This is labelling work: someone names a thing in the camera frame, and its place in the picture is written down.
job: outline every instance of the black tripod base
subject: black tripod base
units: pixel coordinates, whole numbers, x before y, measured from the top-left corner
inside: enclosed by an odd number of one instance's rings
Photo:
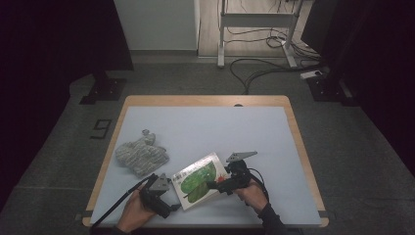
[[[343,79],[334,84],[327,78],[309,78],[307,83],[316,102],[341,102],[344,106],[359,106]]]
[[[79,105],[94,105],[96,101],[117,101],[125,86],[125,78],[109,78],[95,82],[87,96],[84,96]]]
[[[325,78],[308,78],[308,87],[314,101],[317,102],[340,102],[340,95],[336,89],[328,89],[328,80]]]

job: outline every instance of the gray cloth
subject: gray cloth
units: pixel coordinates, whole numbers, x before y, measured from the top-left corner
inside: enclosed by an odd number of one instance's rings
[[[168,155],[162,147],[153,146],[156,135],[143,130],[143,137],[127,142],[115,150],[116,158],[139,176],[145,176],[168,162]]]

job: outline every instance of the book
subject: book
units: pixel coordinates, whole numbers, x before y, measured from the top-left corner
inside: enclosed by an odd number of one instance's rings
[[[208,189],[207,181],[220,182],[227,172],[216,153],[210,153],[171,177],[174,190],[184,211],[219,195],[216,189]]]

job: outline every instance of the sleeve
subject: sleeve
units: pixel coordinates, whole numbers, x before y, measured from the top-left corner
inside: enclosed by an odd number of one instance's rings
[[[287,229],[284,223],[281,222],[280,216],[275,213],[269,203],[263,208],[258,217],[262,219],[262,226],[267,235],[287,234]]]
[[[121,231],[119,228],[117,228],[116,226],[113,227],[113,231],[111,233],[111,235],[130,235],[131,233],[124,233],[123,231]]]

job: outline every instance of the person's arm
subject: person's arm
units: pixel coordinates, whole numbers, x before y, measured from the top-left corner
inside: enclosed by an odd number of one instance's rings
[[[262,219],[262,226],[267,235],[283,235],[287,233],[285,225],[281,222],[280,216],[272,209],[265,198],[260,186],[251,180],[247,188],[234,191],[242,201],[250,205],[258,217]]]
[[[140,189],[135,190],[127,201],[113,235],[125,235],[143,226],[156,213],[145,208],[140,199]]]

